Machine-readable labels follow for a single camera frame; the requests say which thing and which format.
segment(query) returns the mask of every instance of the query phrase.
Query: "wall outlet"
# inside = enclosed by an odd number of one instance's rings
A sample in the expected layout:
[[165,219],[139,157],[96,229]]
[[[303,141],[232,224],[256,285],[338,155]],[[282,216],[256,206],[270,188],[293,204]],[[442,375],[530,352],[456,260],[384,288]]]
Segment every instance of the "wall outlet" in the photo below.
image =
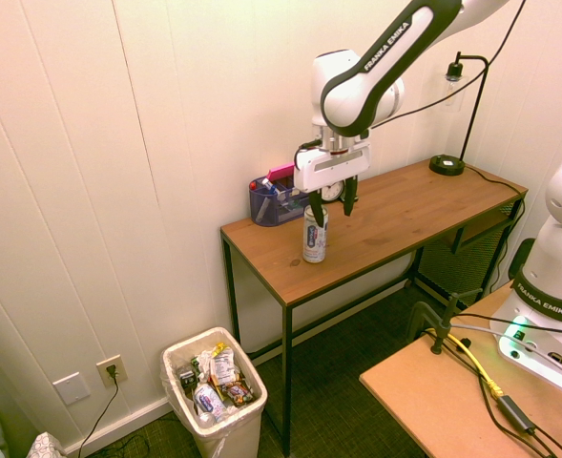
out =
[[118,383],[123,382],[124,380],[128,380],[128,374],[126,373],[124,362],[121,361],[121,356],[113,356],[112,358],[101,361],[96,365],[96,367],[98,368],[98,373],[100,374],[100,378],[102,379],[102,383],[105,384],[105,386],[115,386],[113,378],[111,377],[111,375],[109,375],[109,372],[107,372],[107,367],[110,367],[112,365],[115,366],[115,379]]

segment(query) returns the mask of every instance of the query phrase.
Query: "blue pen holder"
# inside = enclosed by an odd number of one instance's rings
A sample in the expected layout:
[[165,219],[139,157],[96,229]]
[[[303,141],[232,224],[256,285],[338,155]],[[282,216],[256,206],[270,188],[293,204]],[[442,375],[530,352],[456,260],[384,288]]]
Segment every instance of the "blue pen holder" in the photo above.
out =
[[253,222],[259,226],[278,226],[303,215],[308,194],[293,187],[292,177],[274,182],[278,192],[266,188],[261,183],[263,179],[257,178],[255,189],[249,189]]

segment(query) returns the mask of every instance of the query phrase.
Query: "wall plate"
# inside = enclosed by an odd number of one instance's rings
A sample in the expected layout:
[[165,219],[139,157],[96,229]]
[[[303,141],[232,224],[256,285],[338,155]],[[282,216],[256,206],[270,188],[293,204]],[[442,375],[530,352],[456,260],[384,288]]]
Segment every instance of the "wall plate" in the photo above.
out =
[[67,406],[90,396],[90,390],[79,372],[54,382],[53,386]]

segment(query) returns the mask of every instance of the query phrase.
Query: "yellow cable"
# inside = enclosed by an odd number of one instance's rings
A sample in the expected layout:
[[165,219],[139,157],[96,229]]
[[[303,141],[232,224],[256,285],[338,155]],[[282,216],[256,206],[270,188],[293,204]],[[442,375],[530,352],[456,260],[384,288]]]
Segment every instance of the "yellow cable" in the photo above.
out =
[[[430,329],[427,329],[428,332],[433,332],[435,333],[435,335],[437,335],[437,333],[435,332],[435,329],[433,329],[432,327]],[[459,341],[456,337],[454,337],[451,334],[448,334],[448,338],[451,339],[455,344],[457,344],[457,346],[459,348],[461,348],[463,350],[463,352],[468,355],[468,357],[473,361],[473,363],[475,364],[475,366],[478,368],[478,371],[482,374],[482,377],[484,377],[484,380],[486,380],[487,385],[489,386],[490,389],[490,394],[492,395],[492,397],[494,399],[499,399],[501,396],[503,396],[503,390],[499,387],[498,384],[496,384],[494,382],[494,380],[489,376],[489,374],[487,373],[487,371],[482,367],[482,365],[480,364],[480,362],[477,360],[477,358],[475,356],[473,356],[473,353],[471,353],[469,351],[469,349],[463,345],[463,343],[461,341]]]

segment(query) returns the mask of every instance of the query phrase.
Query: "black desk lamp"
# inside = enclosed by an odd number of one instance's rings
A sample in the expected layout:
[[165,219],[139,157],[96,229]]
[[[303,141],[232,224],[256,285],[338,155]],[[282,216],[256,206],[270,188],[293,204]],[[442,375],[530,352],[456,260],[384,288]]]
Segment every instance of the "black desk lamp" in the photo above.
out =
[[463,156],[465,155],[465,150],[468,147],[469,135],[471,134],[471,128],[473,127],[473,121],[475,120],[476,113],[478,111],[478,105],[480,104],[480,98],[482,97],[482,91],[484,90],[484,83],[487,80],[487,75],[489,73],[489,62],[486,57],[481,55],[461,55],[460,52],[456,54],[456,59],[450,65],[448,65],[448,72],[446,73],[446,80],[449,83],[458,81],[461,78],[461,72],[463,70],[463,64],[459,61],[463,59],[470,60],[481,60],[484,62],[484,70],[482,71],[482,81],[480,82],[480,89],[478,91],[478,96],[475,99],[475,104],[473,106],[473,112],[471,113],[471,121],[469,122],[468,132],[465,136],[465,142],[463,143],[463,150],[461,151],[461,156],[449,156],[449,155],[438,155],[431,158],[429,161],[429,169],[431,169],[436,174],[457,176],[461,175],[465,170],[465,162],[463,162]]

